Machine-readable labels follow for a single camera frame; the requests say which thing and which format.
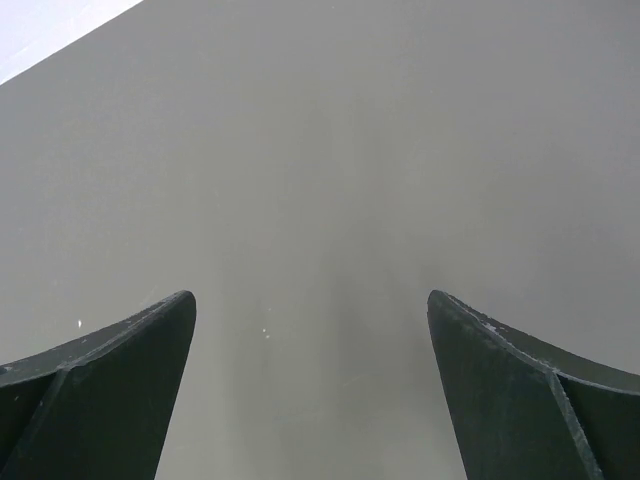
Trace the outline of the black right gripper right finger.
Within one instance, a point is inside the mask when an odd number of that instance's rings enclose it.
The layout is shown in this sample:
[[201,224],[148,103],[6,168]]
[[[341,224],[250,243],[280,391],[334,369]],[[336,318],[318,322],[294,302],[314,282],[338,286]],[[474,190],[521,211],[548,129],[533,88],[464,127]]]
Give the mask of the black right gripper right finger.
[[427,320],[469,479],[636,479],[639,377],[439,290]]

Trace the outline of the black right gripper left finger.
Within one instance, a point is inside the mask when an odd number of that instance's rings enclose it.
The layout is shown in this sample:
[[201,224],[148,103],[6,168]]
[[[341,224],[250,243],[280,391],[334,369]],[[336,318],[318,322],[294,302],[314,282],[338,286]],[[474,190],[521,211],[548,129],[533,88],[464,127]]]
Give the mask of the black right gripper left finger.
[[195,324],[183,290],[2,365],[2,478],[155,478]]

